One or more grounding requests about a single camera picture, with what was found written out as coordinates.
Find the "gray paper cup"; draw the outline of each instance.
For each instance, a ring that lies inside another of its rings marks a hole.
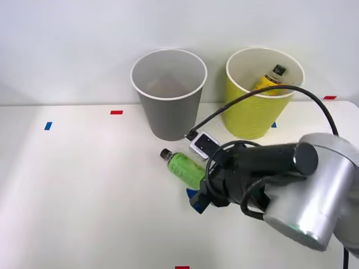
[[[206,79],[204,62],[185,50],[157,50],[134,64],[131,82],[157,137],[176,141],[195,125]]]

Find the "yellow paper cup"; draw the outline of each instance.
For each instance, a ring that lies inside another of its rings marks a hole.
[[[233,54],[226,65],[225,102],[250,92],[277,64],[286,67],[283,78],[287,84],[303,84],[303,67],[286,53],[268,48],[247,48]],[[268,131],[294,94],[295,91],[287,91],[278,96],[258,94],[249,97],[222,113],[224,125],[237,137],[259,138]]]

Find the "bottle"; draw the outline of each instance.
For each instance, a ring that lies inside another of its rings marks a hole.
[[[271,72],[269,72],[259,80],[259,82],[257,83],[257,85],[254,87],[253,90],[259,90],[269,86],[282,85],[283,84],[282,76],[286,70],[287,69],[284,66],[281,66],[280,64],[276,65]],[[279,90],[274,89],[270,91],[265,91],[262,94],[279,95]]]
[[[199,189],[200,182],[206,175],[205,169],[181,152],[172,153],[168,149],[161,151],[160,156],[167,161],[168,170],[178,176],[192,189]]]

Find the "paper cup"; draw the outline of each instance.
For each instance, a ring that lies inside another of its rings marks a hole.
[[[303,84],[303,67],[286,53],[268,48],[247,48],[233,54],[226,65],[225,102],[228,103],[250,92],[259,79],[277,64],[287,69],[283,76],[286,84]],[[268,131],[294,94],[295,91],[288,91],[278,96],[260,94],[249,97],[223,113],[224,125],[237,137],[259,138]]]
[[[163,49],[140,58],[131,70],[152,132],[167,141],[184,137],[195,125],[205,63],[181,49]]]

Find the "green bottle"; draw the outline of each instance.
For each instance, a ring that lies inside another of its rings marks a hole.
[[[181,152],[172,153],[168,149],[161,151],[161,157],[167,161],[168,169],[192,189],[199,189],[205,177],[205,169]]]

